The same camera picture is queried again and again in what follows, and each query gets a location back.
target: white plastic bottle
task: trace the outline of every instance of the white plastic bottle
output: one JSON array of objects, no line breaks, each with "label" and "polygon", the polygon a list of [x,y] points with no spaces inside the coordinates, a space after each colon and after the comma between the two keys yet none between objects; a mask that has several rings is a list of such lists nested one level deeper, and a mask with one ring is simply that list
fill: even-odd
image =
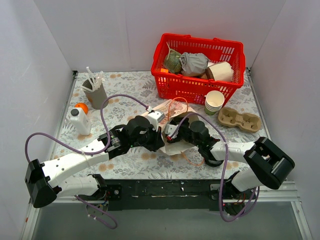
[{"label": "white plastic bottle", "polygon": [[90,134],[91,122],[81,107],[75,107],[71,110],[70,121],[79,134]]}]

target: cardboard cup holder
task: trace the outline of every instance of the cardboard cup holder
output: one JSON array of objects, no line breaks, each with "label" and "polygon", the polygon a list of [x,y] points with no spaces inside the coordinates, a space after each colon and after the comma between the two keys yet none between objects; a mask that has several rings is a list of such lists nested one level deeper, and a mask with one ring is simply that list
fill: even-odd
[{"label": "cardboard cup holder", "polygon": [[240,114],[230,107],[221,108],[218,121],[230,128],[238,126],[241,130],[249,133],[256,133],[261,128],[261,119],[257,115],[247,112]]}]

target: paper towel roll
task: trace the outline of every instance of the paper towel roll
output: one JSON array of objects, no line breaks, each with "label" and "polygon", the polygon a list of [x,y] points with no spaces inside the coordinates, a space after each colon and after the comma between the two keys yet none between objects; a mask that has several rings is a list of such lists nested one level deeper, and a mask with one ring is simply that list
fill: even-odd
[{"label": "paper towel roll", "polygon": [[209,79],[224,82],[232,82],[234,75],[234,71],[227,61],[218,62],[214,65],[208,65],[205,73]]}]

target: pen holder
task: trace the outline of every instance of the pen holder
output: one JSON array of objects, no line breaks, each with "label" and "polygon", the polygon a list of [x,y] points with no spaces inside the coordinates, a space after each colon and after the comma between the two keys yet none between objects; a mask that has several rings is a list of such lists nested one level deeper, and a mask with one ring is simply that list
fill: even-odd
[{"label": "pen holder", "polygon": [[[87,89],[92,89],[91,83],[89,82],[88,79],[84,81],[82,86],[86,87]],[[84,91],[86,98],[89,100],[89,102],[91,103],[91,106],[94,109],[100,109],[102,103],[107,98],[107,94],[106,94],[104,85],[102,83],[101,83],[100,87],[95,91],[87,91],[85,89],[83,91]],[[104,104],[103,108],[105,108],[108,105],[108,103],[109,103],[109,101],[107,101]]]}]

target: paper cup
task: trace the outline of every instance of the paper cup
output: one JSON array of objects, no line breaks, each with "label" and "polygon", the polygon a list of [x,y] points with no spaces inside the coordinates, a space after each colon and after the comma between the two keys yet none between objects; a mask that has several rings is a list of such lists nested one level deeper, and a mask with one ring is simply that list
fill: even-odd
[{"label": "paper cup", "polygon": [[205,98],[204,111],[206,111],[205,112],[206,114],[208,114],[207,112],[210,112],[211,115],[213,115],[222,108],[224,103],[225,103],[225,96],[223,95],[223,93],[216,90],[210,91],[208,92]]},{"label": "paper cup", "polygon": [[221,109],[221,106],[218,106],[218,107],[212,107],[210,105],[208,105],[206,102],[205,102],[205,106],[208,110],[211,110],[211,111],[217,111],[217,110],[220,110]]},{"label": "paper cup", "polygon": [[[84,81],[84,83],[82,84],[82,86],[88,88],[88,89],[92,89],[92,86],[89,82],[89,80],[87,79],[86,81]],[[103,84],[101,83],[100,87],[95,90],[95,91],[87,91],[87,90],[83,90],[86,98],[89,100],[89,102],[91,103],[91,106],[94,109],[100,109],[102,106],[102,103],[106,100],[107,98],[107,94],[105,91],[105,88],[103,86]],[[109,101],[107,101],[104,105],[103,108],[105,108],[108,105]]]},{"label": "paper cup", "polygon": [[209,110],[206,106],[204,107],[204,112],[207,114],[207,115],[214,115],[216,112],[218,112],[219,110]]}]

